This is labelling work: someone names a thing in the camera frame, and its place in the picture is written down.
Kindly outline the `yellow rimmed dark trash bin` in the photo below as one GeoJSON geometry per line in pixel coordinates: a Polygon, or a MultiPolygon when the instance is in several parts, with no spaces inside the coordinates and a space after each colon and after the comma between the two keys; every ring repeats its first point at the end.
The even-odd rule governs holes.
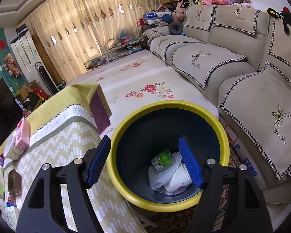
{"type": "Polygon", "coordinates": [[[202,192],[191,184],[174,197],[153,191],[148,181],[151,160],[165,149],[178,151],[185,135],[194,148],[223,166],[230,158],[230,145],[219,120],[205,108],[184,100],[164,100],[127,116],[111,137],[107,160],[110,179],[130,203],[155,212],[175,212],[198,204],[202,192]]]}

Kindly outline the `white paper package box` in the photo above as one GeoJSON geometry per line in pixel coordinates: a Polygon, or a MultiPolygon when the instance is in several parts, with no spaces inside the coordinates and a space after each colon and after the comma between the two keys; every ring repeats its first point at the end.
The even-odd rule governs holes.
{"type": "Polygon", "coordinates": [[[10,226],[10,228],[15,231],[17,228],[18,218],[20,215],[20,209],[16,206],[10,206],[6,207],[4,209],[7,224],[10,226]]]}

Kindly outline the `white paper noodle bowl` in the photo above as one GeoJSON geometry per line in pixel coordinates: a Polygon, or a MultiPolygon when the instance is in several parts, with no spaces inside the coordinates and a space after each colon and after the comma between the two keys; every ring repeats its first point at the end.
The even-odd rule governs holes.
{"type": "Polygon", "coordinates": [[[4,158],[8,158],[11,160],[18,160],[20,158],[20,155],[22,154],[22,151],[17,149],[15,146],[16,141],[16,133],[12,133],[6,142],[6,145],[4,147],[3,156],[4,158]]]}

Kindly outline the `pink strawberry milk carton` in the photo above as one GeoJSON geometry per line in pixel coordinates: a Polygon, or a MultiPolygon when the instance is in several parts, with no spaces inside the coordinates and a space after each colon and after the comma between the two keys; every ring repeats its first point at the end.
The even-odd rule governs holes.
{"type": "Polygon", "coordinates": [[[15,147],[20,151],[25,151],[30,144],[30,123],[26,118],[22,118],[17,125],[15,136],[15,147]]]}

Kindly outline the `white paper cup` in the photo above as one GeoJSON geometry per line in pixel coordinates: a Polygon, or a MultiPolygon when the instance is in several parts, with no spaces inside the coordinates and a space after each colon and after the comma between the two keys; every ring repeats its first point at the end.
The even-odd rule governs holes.
{"type": "Polygon", "coordinates": [[[184,163],[177,168],[172,178],[164,185],[165,194],[172,196],[178,195],[192,184],[191,177],[184,163]]]}

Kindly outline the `yellow green patterned tablecloth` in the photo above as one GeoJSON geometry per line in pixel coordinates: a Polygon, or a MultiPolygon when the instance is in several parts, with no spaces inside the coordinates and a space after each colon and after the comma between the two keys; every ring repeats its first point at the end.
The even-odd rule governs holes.
{"type": "MultiPolygon", "coordinates": [[[[21,209],[41,166],[67,165],[98,146],[101,134],[110,126],[111,110],[99,84],[73,84],[55,94],[31,113],[30,145],[13,161],[6,159],[4,174],[12,170],[21,176],[21,192],[15,197],[21,209]]],[[[118,193],[106,168],[86,191],[104,232],[144,232],[129,203],[118,193]]]]}

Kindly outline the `crumpled white paper tissue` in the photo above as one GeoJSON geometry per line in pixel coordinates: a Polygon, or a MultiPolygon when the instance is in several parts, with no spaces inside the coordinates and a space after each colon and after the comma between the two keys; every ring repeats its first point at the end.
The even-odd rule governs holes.
{"type": "Polygon", "coordinates": [[[154,191],[169,196],[177,192],[177,189],[175,191],[168,191],[166,187],[170,183],[172,177],[174,176],[176,170],[179,168],[182,162],[182,156],[179,152],[173,153],[172,156],[174,157],[174,163],[172,163],[165,169],[157,171],[153,166],[150,166],[148,169],[148,180],[150,187],[154,191]]]}

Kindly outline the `green lidded small cup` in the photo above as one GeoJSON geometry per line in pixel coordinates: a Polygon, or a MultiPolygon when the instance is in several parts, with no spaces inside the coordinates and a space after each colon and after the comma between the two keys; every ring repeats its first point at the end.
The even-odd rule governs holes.
{"type": "Polygon", "coordinates": [[[161,172],[166,168],[170,167],[174,162],[175,162],[174,156],[167,149],[162,151],[160,154],[156,155],[151,160],[152,167],[158,172],[161,172]]]}

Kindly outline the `large black television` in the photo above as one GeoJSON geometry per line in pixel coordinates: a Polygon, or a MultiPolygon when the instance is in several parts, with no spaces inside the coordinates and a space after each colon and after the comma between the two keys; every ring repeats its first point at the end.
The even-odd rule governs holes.
{"type": "Polygon", "coordinates": [[[0,78],[0,146],[17,127],[23,112],[4,78],[0,78]]]}

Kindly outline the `black tower fan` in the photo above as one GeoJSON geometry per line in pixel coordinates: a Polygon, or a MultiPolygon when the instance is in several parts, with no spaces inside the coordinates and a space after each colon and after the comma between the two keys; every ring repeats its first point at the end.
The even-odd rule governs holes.
{"type": "Polygon", "coordinates": [[[55,95],[59,92],[59,89],[55,82],[53,81],[52,77],[50,76],[48,70],[42,64],[42,62],[36,62],[35,68],[39,73],[40,77],[42,78],[44,84],[47,86],[48,90],[51,92],[52,95],[55,95]]]}

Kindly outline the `artificial flower bouquet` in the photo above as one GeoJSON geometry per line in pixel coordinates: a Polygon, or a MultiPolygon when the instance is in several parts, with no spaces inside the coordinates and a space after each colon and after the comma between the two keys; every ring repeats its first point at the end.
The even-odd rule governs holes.
{"type": "Polygon", "coordinates": [[[10,77],[20,76],[20,70],[17,66],[14,56],[11,53],[3,54],[2,69],[7,71],[10,77]]]}

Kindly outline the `beige fabric sofa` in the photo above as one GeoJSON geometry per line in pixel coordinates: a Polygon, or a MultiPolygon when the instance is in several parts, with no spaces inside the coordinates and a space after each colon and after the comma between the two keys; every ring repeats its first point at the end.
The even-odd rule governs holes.
{"type": "Polygon", "coordinates": [[[291,23],[247,7],[194,5],[182,27],[143,36],[216,106],[266,202],[291,202],[291,23]]]}

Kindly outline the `white standing air conditioner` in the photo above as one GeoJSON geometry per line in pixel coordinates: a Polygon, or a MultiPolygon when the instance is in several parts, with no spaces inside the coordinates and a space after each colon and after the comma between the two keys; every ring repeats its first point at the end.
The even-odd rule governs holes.
{"type": "Polygon", "coordinates": [[[29,30],[23,31],[16,39],[11,42],[12,52],[17,60],[17,63],[26,78],[27,82],[36,81],[42,82],[35,64],[42,62],[29,30]]]}

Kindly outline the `beige embroidered curtains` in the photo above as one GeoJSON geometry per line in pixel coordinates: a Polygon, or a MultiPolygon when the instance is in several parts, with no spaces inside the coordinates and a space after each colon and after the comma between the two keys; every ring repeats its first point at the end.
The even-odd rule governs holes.
{"type": "Polygon", "coordinates": [[[137,23],[157,4],[158,0],[45,0],[24,22],[68,82],[86,73],[84,63],[108,52],[121,34],[141,36],[137,23]]]}

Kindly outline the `pile of plush toys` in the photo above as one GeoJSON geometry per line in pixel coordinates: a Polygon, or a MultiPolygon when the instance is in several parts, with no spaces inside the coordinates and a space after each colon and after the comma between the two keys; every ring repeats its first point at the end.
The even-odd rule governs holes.
{"type": "Polygon", "coordinates": [[[177,8],[171,16],[174,21],[182,22],[184,20],[184,11],[192,5],[214,6],[214,5],[236,5],[251,8],[251,0],[178,0],[177,8]]]}

